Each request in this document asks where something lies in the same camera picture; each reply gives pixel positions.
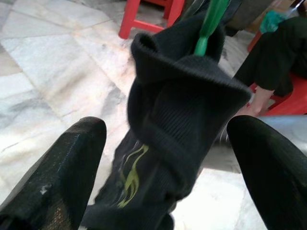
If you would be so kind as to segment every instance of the green clothes peg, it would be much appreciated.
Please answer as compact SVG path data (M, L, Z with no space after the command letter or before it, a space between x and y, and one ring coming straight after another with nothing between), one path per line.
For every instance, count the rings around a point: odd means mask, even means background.
M196 44L194 54L204 56L207 49L208 39L215 31L222 16L224 15L229 0L211 0L208 12L203 21L200 38Z

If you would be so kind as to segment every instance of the stool leg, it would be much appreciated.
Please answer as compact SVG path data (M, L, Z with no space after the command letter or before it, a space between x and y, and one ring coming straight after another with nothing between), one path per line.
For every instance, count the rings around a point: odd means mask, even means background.
M174 0L165 0L165 1L166 1L166 3L165 3L165 9L164 9L164 16L163 16L163 18L168 19L169 13L171 11L172 4L173 4Z
M141 0L127 1L123 21L121 22L120 31L118 34L122 39L128 39L130 35L130 30L133 27L140 2Z
M176 0L173 2L167 21L167 27L172 26L176 19L180 16L181 11L183 9L183 5L184 0Z

